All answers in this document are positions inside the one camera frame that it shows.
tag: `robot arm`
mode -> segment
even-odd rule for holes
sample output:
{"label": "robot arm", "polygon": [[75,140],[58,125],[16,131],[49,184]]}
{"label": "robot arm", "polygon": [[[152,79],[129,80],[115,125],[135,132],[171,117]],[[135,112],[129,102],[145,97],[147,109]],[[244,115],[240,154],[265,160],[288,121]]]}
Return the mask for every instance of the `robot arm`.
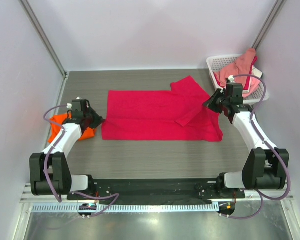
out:
{"label": "robot arm", "polygon": [[222,174],[224,187],[248,190],[283,189],[286,173],[269,146],[275,149],[286,166],[289,163],[289,153],[286,149],[277,148],[266,136],[256,117],[253,115],[251,118],[252,108],[243,104],[242,93],[242,84],[228,82],[226,89],[218,89],[203,104],[216,113],[224,113],[238,129],[250,151],[242,171]]}
{"label": "robot arm", "polygon": [[90,106],[86,99],[72,101],[71,117],[63,123],[62,129],[53,142],[41,153],[34,153],[30,157],[30,182],[34,195],[51,195],[52,191],[44,174],[44,162],[48,156],[48,167],[51,183],[58,195],[67,195],[74,191],[88,189],[88,194],[94,192],[95,185],[89,175],[71,175],[67,164],[67,157],[87,128],[95,129],[104,119]]}

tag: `white laundry basket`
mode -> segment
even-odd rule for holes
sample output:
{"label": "white laundry basket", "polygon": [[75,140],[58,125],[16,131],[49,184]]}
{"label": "white laundry basket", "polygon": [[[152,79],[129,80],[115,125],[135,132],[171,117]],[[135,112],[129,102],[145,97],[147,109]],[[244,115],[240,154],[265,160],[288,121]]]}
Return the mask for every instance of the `white laundry basket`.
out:
{"label": "white laundry basket", "polygon": [[[225,66],[227,66],[228,64],[233,63],[241,55],[242,54],[232,54],[232,55],[208,57],[208,59],[206,60],[206,63],[208,64],[209,74],[212,79],[214,88],[216,90],[222,89],[222,87],[220,87],[218,85],[217,80],[214,75],[214,72],[218,72],[221,69],[223,69]],[[262,83],[260,83],[258,89],[255,92],[253,92],[252,94],[250,94],[249,96],[244,98],[243,104],[253,105],[253,104],[258,103],[260,101],[263,93],[264,93],[264,86]],[[266,92],[263,101],[268,100],[268,98],[269,98],[269,95]]]}

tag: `gray floor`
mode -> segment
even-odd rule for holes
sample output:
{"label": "gray floor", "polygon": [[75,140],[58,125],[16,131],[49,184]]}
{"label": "gray floor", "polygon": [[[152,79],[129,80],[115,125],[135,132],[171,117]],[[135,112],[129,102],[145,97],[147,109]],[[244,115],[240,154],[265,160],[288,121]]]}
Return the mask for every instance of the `gray floor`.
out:
{"label": "gray floor", "polygon": [[[61,102],[86,98],[105,118],[109,90],[170,90],[170,83],[189,75],[210,95],[214,93],[206,69],[71,72]],[[95,138],[75,144],[67,162],[72,174],[101,179],[209,178],[241,171],[248,149],[224,115],[219,124],[222,142],[109,141],[102,140],[99,127]]]}
{"label": "gray floor", "polygon": [[[235,215],[248,216],[259,201],[237,202]],[[266,201],[249,220],[216,212],[110,213],[90,220],[77,213],[32,213],[26,240],[292,240],[281,203]]]}

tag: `reflective floor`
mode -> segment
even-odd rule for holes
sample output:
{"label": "reflective floor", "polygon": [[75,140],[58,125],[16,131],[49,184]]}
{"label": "reflective floor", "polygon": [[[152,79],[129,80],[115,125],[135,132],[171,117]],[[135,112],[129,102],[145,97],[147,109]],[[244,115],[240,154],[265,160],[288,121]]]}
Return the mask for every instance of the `reflective floor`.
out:
{"label": "reflective floor", "polygon": [[[258,210],[259,201],[237,202],[234,216]],[[109,213],[92,219],[73,213],[32,213],[26,240],[292,240],[280,202],[266,201],[249,220],[216,212]]]}

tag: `white vent strip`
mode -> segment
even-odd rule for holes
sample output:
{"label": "white vent strip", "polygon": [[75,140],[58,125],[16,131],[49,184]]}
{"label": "white vent strip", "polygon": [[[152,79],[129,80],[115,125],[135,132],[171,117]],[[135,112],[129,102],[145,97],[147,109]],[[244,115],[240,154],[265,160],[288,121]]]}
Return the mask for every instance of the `white vent strip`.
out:
{"label": "white vent strip", "polygon": [[[80,213],[87,212],[79,210],[78,203],[34,203],[32,213]],[[96,212],[106,208],[106,205],[97,205]],[[139,205],[113,205],[107,213],[171,213],[171,212],[215,212],[219,210],[219,203],[213,202],[209,205],[163,205],[163,206],[139,206]]]}

